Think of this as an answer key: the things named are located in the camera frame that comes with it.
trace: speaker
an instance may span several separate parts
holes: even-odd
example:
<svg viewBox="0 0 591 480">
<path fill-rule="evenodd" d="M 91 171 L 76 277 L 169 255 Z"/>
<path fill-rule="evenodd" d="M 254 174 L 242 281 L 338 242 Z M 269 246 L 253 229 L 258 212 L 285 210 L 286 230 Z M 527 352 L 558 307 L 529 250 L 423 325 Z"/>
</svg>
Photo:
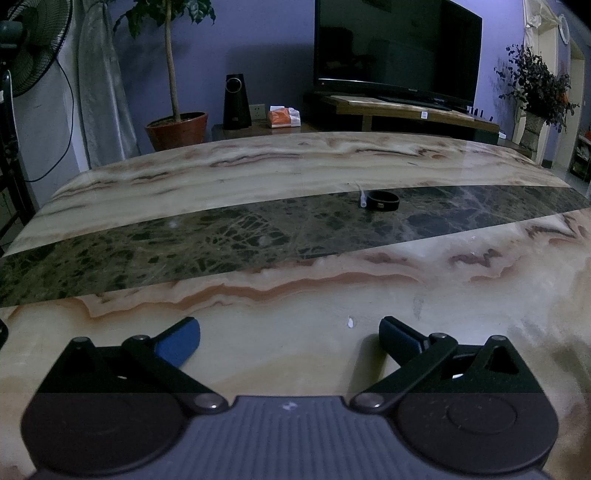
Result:
<svg viewBox="0 0 591 480">
<path fill-rule="evenodd" d="M 236 130 L 252 125 L 251 111 L 248 108 L 244 75 L 226 75 L 226 96 L 223 103 L 224 130 Z"/>
</svg>

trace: tv screen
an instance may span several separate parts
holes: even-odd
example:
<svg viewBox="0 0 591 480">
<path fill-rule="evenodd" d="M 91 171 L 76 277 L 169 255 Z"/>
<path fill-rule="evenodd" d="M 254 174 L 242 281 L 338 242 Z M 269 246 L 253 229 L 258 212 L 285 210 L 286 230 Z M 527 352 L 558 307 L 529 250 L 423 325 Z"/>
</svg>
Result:
<svg viewBox="0 0 591 480">
<path fill-rule="evenodd" d="M 473 105 L 481 35 L 450 0 L 316 0 L 316 84 Z"/>
</svg>

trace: power outlet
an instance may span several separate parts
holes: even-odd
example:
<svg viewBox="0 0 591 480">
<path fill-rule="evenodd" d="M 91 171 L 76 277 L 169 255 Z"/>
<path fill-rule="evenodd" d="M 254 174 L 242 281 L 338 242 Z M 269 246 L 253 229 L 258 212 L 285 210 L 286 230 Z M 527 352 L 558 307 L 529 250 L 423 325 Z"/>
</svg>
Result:
<svg viewBox="0 0 591 480">
<path fill-rule="evenodd" d="M 267 118 L 267 113 L 265 112 L 265 104 L 264 103 L 257 103 L 256 105 L 249 105 L 248 108 L 251 111 L 251 119 L 252 120 L 263 120 Z"/>
</svg>

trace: potted plant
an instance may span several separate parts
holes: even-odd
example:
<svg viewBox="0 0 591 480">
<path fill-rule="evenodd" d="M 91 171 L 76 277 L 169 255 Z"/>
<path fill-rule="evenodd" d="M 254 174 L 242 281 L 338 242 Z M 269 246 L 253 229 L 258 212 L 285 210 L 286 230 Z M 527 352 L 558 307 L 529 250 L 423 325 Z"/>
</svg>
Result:
<svg viewBox="0 0 591 480">
<path fill-rule="evenodd" d="M 503 70 L 495 70 L 511 90 L 499 98 L 513 97 L 525 110 L 525 130 L 519 144 L 533 156 L 538 150 L 542 125 L 555 125 L 559 132 L 563 127 L 566 129 L 567 113 L 574 115 L 574 109 L 579 105 L 570 103 L 567 97 L 569 75 L 554 75 L 542 57 L 534 55 L 530 47 L 511 45 L 506 50 L 509 65 L 506 64 Z"/>
<path fill-rule="evenodd" d="M 185 11 L 191 22 L 198 24 L 205 17 L 215 21 L 211 0 L 134 0 L 135 5 L 121 15 L 113 30 L 116 30 L 123 17 L 127 18 L 129 33 L 133 38 L 140 34 L 145 17 L 156 21 L 158 26 L 164 25 L 164 45 L 168 66 L 168 85 L 173 114 L 148 124 L 145 129 L 152 146 L 156 151 L 169 148 L 184 147 L 202 143 L 207 127 L 207 113 L 180 113 L 177 96 L 177 80 L 174 72 L 173 49 L 170 40 L 170 24 Z"/>
</svg>

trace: marble table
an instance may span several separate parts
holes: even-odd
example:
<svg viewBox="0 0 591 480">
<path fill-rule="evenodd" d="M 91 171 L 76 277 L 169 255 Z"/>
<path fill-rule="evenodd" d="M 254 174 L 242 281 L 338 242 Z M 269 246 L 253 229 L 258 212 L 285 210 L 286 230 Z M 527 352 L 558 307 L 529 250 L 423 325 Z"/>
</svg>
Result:
<svg viewBox="0 0 591 480">
<path fill-rule="evenodd" d="M 395 189 L 397 212 L 358 208 Z M 515 151 L 418 135 L 228 140 L 82 173 L 0 260 L 0 478 L 66 343 L 198 318 L 183 367 L 238 394 L 350 397 L 396 365 L 393 315 L 460 343 L 509 336 L 555 407 L 556 480 L 591 471 L 591 204 Z M 352 319 L 353 328 L 349 327 Z"/>
</svg>

